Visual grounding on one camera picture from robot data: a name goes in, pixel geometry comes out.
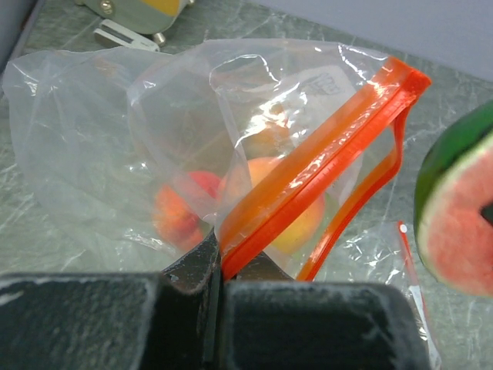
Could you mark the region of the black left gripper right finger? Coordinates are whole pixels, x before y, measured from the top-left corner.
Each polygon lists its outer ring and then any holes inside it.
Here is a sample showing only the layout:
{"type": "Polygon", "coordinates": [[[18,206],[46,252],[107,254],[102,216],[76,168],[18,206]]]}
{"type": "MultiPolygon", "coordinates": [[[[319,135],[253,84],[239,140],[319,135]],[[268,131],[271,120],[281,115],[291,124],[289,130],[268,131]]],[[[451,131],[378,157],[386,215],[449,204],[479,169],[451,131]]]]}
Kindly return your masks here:
{"type": "Polygon", "coordinates": [[[293,278],[282,270],[266,253],[259,253],[234,278],[235,282],[292,282],[293,278]]]}

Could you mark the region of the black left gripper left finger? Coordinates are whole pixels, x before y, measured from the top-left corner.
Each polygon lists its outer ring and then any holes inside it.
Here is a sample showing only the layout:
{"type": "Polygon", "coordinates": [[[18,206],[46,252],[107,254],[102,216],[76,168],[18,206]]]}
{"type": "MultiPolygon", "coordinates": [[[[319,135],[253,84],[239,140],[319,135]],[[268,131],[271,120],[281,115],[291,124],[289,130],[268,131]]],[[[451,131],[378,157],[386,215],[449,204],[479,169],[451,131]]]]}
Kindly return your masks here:
{"type": "Polygon", "coordinates": [[[222,293],[221,256],[213,232],[165,269],[159,333],[166,369],[213,369],[222,293]]]}

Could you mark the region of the toy peach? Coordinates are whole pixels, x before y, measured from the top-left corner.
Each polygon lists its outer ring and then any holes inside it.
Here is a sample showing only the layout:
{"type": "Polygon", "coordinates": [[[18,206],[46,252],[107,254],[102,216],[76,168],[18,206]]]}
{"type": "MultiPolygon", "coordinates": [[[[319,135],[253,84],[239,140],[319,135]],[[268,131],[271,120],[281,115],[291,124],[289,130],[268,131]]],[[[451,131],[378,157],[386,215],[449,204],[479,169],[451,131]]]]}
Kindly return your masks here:
{"type": "Polygon", "coordinates": [[[253,236],[260,246],[272,245],[292,254],[312,238],[324,218],[325,198],[321,193],[312,203],[300,199],[302,183],[290,185],[276,166],[283,160],[265,156],[247,161],[250,177],[240,182],[235,169],[230,174],[233,189],[252,184],[253,189],[228,213],[219,229],[221,251],[241,251],[244,240],[253,236]]]}
{"type": "Polygon", "coordinates": [[[171,187],[160,188],[155,199],[153,225],[157,234],[182,252],[191,251],[203,240],[200,219],[171,187]]]}

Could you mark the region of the toy watermelon slice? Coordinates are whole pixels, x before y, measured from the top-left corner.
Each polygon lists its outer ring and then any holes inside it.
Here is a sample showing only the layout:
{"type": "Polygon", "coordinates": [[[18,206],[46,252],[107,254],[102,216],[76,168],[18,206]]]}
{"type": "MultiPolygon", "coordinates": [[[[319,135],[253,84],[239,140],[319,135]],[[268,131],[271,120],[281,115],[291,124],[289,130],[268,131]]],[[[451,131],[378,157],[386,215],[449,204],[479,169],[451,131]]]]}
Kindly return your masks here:
{"type": "Polygon", "coordinates": [[[466,294],[492,295],[492,103],[449,126],[424,157],[414,191],[423,265],[466,294]]]}

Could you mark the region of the red toy tomato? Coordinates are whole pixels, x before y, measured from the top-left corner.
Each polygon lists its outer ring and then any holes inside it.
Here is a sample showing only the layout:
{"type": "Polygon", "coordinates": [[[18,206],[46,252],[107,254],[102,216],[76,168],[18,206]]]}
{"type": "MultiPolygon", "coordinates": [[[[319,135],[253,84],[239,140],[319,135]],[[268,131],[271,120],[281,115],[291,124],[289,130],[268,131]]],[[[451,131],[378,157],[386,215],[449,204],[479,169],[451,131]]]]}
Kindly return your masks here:
{"type": "Polygon", "coordinates": [[[221,179],[209,171],[196,170],[187,173],[191,179],[186,187],[186,195],[194,202],[215,203],[221,179]]]}

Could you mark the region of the clear bag orange zipper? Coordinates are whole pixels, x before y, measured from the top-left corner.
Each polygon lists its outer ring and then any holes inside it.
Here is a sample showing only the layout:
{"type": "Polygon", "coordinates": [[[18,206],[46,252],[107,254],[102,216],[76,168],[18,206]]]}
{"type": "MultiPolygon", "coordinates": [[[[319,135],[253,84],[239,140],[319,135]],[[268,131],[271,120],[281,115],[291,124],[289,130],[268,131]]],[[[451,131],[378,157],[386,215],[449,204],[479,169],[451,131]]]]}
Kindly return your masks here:
{"type": "Polygon", "coordinates": [[[171,187],[219,243],[223,274],[259,253],[312,281],[344,229],[399,171],[409,112],[431,85],[372,49],[300,39],[216,39],[175,55],[116,47],[44,50],[9,62],[2,88],[15,159],[41,205],[108,269],[183,254],[153,225],[171,187]],[[277,157],[300,199],[325,198],[301,249],[221,251],[219,229],[252,189],[247,161],[277,157]],[[220,179],[215,203],[186,195],[190,171],[220,179]]]}

